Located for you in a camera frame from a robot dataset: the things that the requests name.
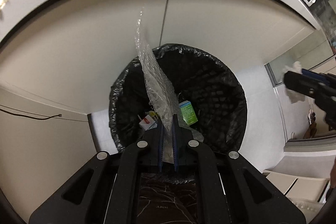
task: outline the trash can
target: trash can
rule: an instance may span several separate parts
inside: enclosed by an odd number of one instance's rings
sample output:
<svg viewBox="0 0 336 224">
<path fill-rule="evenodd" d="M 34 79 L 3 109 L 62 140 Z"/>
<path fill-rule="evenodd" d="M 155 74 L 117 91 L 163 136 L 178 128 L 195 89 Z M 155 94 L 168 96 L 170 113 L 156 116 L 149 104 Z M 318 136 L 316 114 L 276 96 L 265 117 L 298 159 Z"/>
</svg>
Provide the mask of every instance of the trash can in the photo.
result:
<svg viewBox="0 0 336 224">
<path fill-rule="evenodd" d="M 226 153 L 241 146 L 247 122 L 243 88 L 219 59 L 200 49 L 165 44 L 153 49 L 172 82 L 176 96 L 191 102 L 198 122 L 191 125 L 213 151 Z M 139 58 L 119 75 L 110 93 L 110 129 L 118 151 L 143 134 L 139 113 L 152 110 Z"/>
</svg>

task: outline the bubble wrap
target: bubble wrap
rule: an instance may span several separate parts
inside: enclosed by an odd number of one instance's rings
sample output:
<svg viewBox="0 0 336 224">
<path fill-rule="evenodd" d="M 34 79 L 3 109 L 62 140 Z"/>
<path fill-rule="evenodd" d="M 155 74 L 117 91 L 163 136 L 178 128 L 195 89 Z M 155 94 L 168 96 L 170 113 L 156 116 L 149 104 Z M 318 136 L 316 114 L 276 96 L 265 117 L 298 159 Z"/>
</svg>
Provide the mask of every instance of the bubble wrap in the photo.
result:
<svg viewBox="0 0 336 224">
<path fill-rule="evenodd" d="M 154 107 L 155 112 L 160 116 L 166 129 L 163 161 L 174 163 L 171 132 L 174 114 L 177 114 L 178 123 L 181 127 L 192 130 L 195 139 L 203 141 L 204 138 L 199 132 L 190 128 L 183 120 L 174 87 L 160 68 L 151 47 L 148 45 L 146 38 L 143 35 L 144 32 L 142 31 L 141 26 L 142 13 L 143 12 L 140 13 L 140 18 L 138 19 L 135 46 L 142 66 L 148 98 L 151 105 Z"/>
</svg>

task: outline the white wall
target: white wall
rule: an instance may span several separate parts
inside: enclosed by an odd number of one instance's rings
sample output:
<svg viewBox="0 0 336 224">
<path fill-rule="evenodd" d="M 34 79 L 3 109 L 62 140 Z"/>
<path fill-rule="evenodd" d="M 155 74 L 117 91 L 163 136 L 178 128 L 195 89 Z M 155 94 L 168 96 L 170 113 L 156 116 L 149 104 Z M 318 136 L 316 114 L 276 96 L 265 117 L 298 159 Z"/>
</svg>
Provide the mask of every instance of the white wall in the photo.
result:
<svg viewBox="0 0 336 224">
<path fill-rule="evenodd" d="M 285 66 L 292 67 L 294 62 L 299 61 L 302 68 L 311 69 L 332 55 L 333 51 L 323 30 L 316 30 L 269 64 L 277 83 L 281 83 Z"/>
<path fill-rule="evenodd" d="M 0 112 L 0 188 L 28 223 L 31 213 L 95 155 L 87 116 L 0 89 L 0 108 L 62 118 L 38 121 Z"/>
<path fill-rule="evenodd" d="M 202 48 L 236 72 L 270 62 L 312 32 L 273 0 L 169 0 L 162 43 Z"/>
</svg>

